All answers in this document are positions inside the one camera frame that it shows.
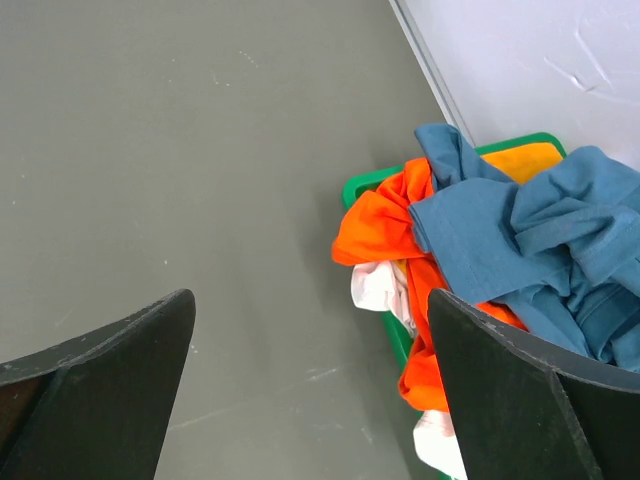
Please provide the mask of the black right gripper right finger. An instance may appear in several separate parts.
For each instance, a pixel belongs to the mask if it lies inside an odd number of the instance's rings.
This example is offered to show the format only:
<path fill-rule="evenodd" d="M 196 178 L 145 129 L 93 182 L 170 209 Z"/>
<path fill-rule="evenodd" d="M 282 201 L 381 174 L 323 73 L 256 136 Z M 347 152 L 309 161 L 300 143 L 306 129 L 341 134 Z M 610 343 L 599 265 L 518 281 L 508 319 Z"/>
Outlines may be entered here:
<path fill-rule="evenodd" d="M 639 376 L 507 325 L 442 289 L 428 317 L 470 479 L 636 479 Z"/>

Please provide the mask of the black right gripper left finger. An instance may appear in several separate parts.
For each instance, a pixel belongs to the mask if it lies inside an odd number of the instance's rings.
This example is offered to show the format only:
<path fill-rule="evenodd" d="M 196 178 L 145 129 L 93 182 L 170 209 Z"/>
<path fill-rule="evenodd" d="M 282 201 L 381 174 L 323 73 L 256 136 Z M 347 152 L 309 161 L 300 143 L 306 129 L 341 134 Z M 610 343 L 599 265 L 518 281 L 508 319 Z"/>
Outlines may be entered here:
<path fill-rule="evenodd" d="M 2 478 L 153 478 L 195 318 L 181 289 L 2 363 Z"/>

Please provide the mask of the blue t shirt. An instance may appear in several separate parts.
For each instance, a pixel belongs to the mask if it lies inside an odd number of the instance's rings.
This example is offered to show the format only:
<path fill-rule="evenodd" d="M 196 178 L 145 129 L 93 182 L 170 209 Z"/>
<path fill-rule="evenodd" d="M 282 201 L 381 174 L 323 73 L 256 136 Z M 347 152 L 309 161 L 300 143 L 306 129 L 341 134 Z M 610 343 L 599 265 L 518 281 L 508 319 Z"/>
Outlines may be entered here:
<path fill-rule="evenodd" d="M 435 191 L 410 206 L 449 289 L 508 306 L 534 335 L 639 368 L 639 174 L 594 146 L 517 183 L 447 124 L 415 132 Z"/>

